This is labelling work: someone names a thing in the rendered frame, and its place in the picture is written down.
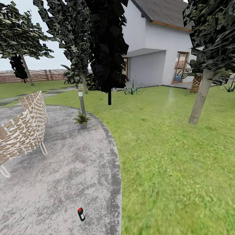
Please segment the insectifuge atomizer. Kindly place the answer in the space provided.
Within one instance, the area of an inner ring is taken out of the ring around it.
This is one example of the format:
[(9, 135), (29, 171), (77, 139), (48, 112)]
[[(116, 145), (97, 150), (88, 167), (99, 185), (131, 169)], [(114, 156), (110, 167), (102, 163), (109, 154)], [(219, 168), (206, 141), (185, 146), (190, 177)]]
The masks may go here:
[(84, 221), (85, 220), (85, 214), (84, 214), (84, 211), (83, 211), (82, 207), (78, 209), (77, 213), (79, 214), (80, 220)]

